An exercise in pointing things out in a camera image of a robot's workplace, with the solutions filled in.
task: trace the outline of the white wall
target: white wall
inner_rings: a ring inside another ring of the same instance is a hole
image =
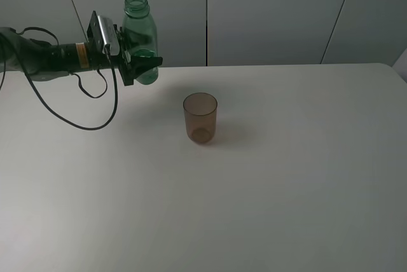
[[[407,0],[346,0],[323,63],[392,66],[407,48]]]
[[[18,32],[28,26],[44,27],[57,35],[60,43],[85,40],[71,0],[0,0],[0,8],[0,26]],[[26,36],[54,42],[52,37],[38,32]]]
[[[319,64],[343,0],[208,0],[208,64]]]

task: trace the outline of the orange label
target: orange label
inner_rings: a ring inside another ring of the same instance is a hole
[[[89,68],[88,53],[84,43],[76,43],[76,51],[78,52],[79,64],[81,69]]]

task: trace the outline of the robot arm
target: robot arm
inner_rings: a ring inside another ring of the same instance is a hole
[[[119,69],[125,86],[133,85],[135,78],[163,62],[162,57],[130,56],[125,49],[122,32],[109,18],[98,16],[95,11],[89,22],[87,43],[51,45],[46,41],[26,39],[9,27],[0,27],[0,34],[23,58],[33,81],[49,81],[72,73],[110,69],[106,48],[110,50],[110,60]],[[3,43],[3,48],[0,72],[4,71],[4,61],[7,71],[22,71],[10,46]]]

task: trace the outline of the translucent cup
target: translucent cup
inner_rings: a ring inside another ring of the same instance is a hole
[[[194,93],[184,100],[186,133],[196,143],[208,143],[215,136],[216,99],[208,93]]]

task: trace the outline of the bottle neck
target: bottle neck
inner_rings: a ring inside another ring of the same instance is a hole
[[[147,0],[125,0],[125,13],[130,18],[141,19],[149,15],[150,6]]]

